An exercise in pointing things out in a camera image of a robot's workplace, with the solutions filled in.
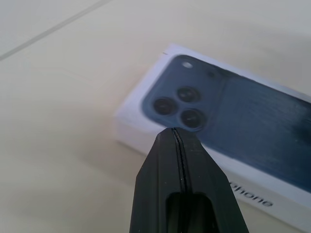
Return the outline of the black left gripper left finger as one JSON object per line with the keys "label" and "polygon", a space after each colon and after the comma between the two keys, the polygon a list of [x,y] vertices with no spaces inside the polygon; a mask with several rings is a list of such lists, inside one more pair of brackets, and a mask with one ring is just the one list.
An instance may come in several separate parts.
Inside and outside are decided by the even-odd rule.
{"label": "black left gripper left finger", "polygon": [[160,132],[139,170],[130,233],[181,233],[184,178],[172,128]]}

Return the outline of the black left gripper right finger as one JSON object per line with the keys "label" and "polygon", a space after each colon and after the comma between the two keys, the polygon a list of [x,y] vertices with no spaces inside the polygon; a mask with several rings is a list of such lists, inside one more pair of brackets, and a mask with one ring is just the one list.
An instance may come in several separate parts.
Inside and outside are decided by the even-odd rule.
{"label": "black left gripper right finger", "polygon": [[248,233],[227,176],[199,139],[181,128],[174,136],[185,182],[182,233]]}

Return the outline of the white phone box lid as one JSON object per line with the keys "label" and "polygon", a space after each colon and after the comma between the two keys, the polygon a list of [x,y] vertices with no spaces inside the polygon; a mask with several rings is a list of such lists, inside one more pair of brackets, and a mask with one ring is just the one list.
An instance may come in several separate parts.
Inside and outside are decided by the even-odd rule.
{"label": "white phone box lid", "polygon": [[237,199],[311,233],[311,97],[171,45],[114,122],[142,153],[167,127],[194,132]]}

